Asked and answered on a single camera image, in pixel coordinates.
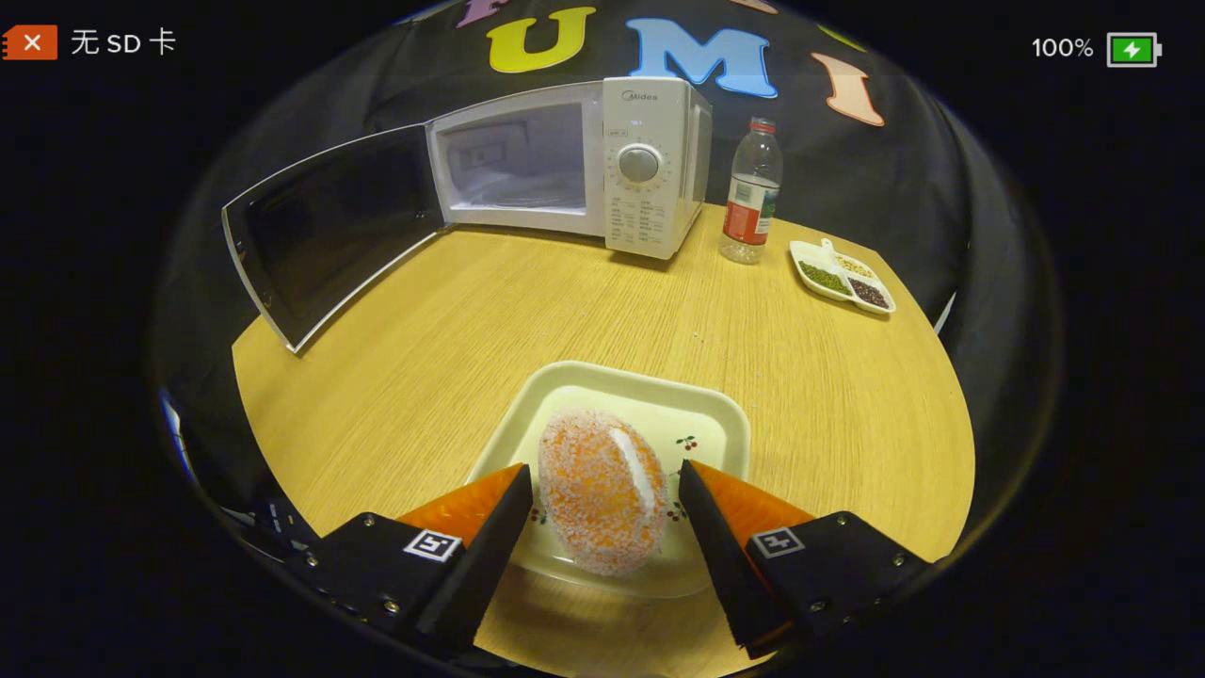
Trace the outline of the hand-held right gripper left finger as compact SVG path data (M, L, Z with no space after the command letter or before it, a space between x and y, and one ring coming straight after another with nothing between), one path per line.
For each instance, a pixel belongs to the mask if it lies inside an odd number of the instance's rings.
M353 515L283 568L392 639L469 652L533 505L531 467L513 462L400 518Z

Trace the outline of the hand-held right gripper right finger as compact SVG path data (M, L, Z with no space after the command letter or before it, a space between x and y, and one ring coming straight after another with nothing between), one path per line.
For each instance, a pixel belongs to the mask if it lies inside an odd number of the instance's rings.
M872 621L931 568L856 512L812 515L701 460L681 464L677 493L731 638L752 659Z

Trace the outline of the orange sugar-coated bun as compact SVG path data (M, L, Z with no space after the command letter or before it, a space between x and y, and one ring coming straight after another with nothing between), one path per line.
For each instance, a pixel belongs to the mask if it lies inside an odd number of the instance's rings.
M645 435L612 412L552 413L537 438L537 494L586 573L635 573L666 537L668 474Z

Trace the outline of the white microwave oven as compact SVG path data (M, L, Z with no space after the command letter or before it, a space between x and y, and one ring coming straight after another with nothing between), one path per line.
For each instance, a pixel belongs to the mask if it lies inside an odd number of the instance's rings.
M365 135L260 179L222 210L241 283L299 352L449 226L599 237L670 259L709 185L712 107L676 77L500 96Z

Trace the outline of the cream cherry-print tray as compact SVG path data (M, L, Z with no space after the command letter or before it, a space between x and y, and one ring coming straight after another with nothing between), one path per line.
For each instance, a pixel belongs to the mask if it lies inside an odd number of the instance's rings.
M668 474L666 535L660 550L631 574L602 576L581 570L556 540L554 527L533 490L527 527L509 562L534 574L609 592L645 599L680 599L711 585L709 568L678 499L684 459L698 460L746 481L750 421L734 399L676 381L593 362L549 362L530 375L509 403L468 482L515 462L537 467L537 438L556 412L568 408L613 413L642 434Z

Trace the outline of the white divided bean dish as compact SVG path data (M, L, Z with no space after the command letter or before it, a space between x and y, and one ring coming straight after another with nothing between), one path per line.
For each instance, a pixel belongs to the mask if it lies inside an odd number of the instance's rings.
M822 237L818 244L793 240L789 257L800 281L815 295L851 303L871 314L897 312L890 289L876 271L852 254L837 250L830 238Z

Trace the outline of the clear plastic water bottle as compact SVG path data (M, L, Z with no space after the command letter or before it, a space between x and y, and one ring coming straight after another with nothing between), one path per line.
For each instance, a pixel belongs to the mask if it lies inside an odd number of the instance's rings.
M778 210L783 155L774 120L753 117L731 159L719 252L733 263L757 265Z

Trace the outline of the black backdrop cloth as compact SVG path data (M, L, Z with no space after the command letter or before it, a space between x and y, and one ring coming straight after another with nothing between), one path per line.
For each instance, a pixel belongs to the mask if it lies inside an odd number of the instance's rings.
M676 77L712 107L705 201L670 259L599 237L449 226L299 352L259 314L223 207L318 152L534 89ZM719 252L731 159L764 117L783 155L757 265ZM831 240L890 316L819 297L789 243ZM268 558L357 512L464 484L537 369L578 361L730 396L748 481L847 509L956 562L1031 467L1056 384L1029 207L956 113L817 22L731 0L460 0L306 73L186 204L153 306L155 415L186 485Z

